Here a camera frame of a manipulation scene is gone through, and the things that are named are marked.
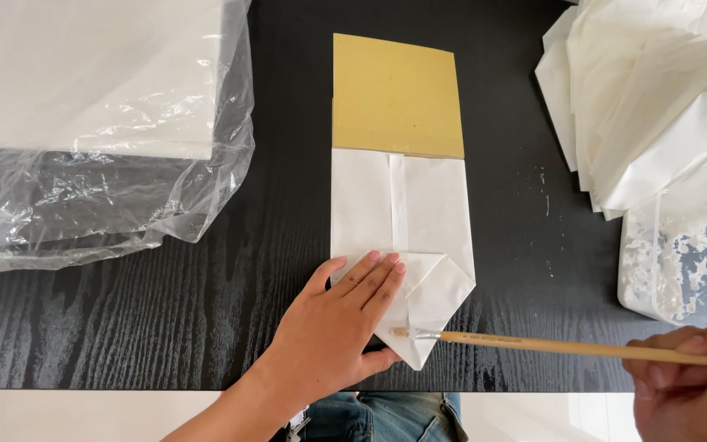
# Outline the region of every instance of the paintbrush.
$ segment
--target paintbrush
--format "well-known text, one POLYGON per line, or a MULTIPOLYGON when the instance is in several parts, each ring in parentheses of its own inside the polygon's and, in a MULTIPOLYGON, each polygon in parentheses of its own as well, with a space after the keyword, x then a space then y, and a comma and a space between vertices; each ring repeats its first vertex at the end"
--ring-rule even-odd
POLYGON ((707 365, 707 356, 684 355, 674 350, 658 348, 622 347, 619 345, 584 344, 582 342, 550 341, 527 337, 496 336, 492 334, 438 332, 417 327, 394 327, 392 334, 411 339, 436 339, 460 344, 488 347, 517 348, 539 352, 573 353, 577 355, 609 356, 621 359, 642 359, 666 363, 707 365))

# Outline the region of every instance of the jeans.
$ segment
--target jeans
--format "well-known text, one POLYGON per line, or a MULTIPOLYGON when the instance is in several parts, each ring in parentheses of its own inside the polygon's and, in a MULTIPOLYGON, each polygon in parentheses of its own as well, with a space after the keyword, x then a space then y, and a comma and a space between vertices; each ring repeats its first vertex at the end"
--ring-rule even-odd
POLYGON ((339 392, 309 406, 302 442, 467 442, 459 393, 339 392))

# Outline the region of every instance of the wood grain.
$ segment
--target wood grain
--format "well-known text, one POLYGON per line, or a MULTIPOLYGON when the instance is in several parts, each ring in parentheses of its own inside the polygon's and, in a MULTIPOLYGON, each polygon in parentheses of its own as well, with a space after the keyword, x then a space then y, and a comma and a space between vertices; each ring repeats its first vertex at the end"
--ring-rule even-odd
MULTIPOLYGON (((250 172, 197 244, 0 274, 0 388, 220 389, 329 254, 331 34, 455 53, 478 286, 447 329, 623 345, 670 327, 620 307, 621 225, 591 213, 533 70, 562 0, 283 0, 250 7, 250 172)), ((623 392, 616 359, 439 345, 357 389, 623 392)))

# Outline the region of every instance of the plastic container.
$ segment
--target plastic container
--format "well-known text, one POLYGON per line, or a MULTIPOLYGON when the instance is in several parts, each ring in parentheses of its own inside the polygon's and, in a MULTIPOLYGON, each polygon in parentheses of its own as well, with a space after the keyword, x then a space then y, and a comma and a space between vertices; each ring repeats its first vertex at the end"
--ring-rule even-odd
POLYGON ((707 327, 707 226, 684 225, 662 198, 624 215, 618 299, 650 318, 707 327))

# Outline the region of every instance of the clear plastic wrap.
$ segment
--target clear plastic wrap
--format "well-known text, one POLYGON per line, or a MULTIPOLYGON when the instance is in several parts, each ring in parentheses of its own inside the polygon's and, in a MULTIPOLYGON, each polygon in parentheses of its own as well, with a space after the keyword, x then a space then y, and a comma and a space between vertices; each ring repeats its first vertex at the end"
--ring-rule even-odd
POLYGON ((254 150, 247 0, 0 0, 0 271, 195 242, 254 150))

